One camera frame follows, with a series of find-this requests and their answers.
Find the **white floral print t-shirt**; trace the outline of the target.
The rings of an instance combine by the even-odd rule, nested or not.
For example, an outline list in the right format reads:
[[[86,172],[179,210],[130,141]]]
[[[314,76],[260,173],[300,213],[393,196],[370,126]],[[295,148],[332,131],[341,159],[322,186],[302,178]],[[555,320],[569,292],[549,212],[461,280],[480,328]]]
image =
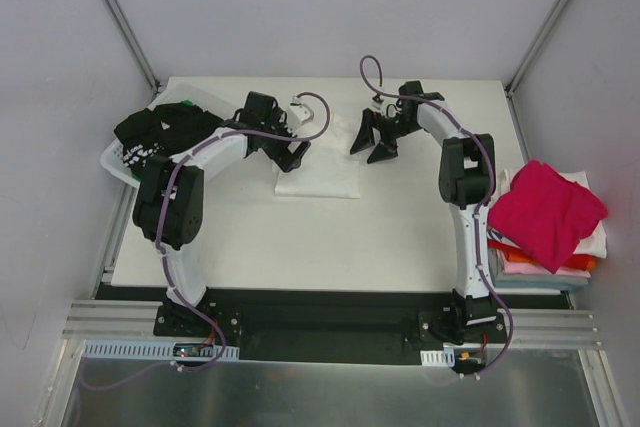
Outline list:
[[[275,195],[359,199],[363,162],[359,154],[350,154],[357,129],[356,120],[334,114],[328,130],[311,142],[301,166],[290,173],[277,174]]]

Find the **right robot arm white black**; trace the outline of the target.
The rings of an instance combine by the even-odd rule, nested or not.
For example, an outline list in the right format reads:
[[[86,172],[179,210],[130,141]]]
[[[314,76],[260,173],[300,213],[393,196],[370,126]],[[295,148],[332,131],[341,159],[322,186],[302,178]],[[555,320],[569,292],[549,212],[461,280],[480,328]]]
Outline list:
[[[426,93],[419,81],[407,81],[396,94],[372,87],[371,106],[362,112],[352,155],[371,149],[369,164],[398,156],[398,140],[429,133],[441,148],[440,197],[451,212],[457,256],[451,304],[428,322],[436,339],[461,345],[481,335],[498,317],[489,283],[487,218],[495,191],[494,140],[464,128],[438,92]]]

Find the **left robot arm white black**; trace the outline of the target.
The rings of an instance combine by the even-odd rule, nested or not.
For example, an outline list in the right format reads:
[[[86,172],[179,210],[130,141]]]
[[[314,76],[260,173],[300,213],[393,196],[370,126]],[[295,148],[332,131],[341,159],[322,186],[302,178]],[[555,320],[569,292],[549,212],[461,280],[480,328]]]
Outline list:
[[[284,173],[300,167],[311,140],[297,133],[313,118],[302,95],[282,107],[274,97],[251,91],[230,118],[216,119],[212,132],[172,155],[146,161],[132,219],[153,244],[167,284],[156,334],[170,326],[204,336],[209,344],[223,341],[224,327],[206,298],[199,260],[206,184],[257,151]]]

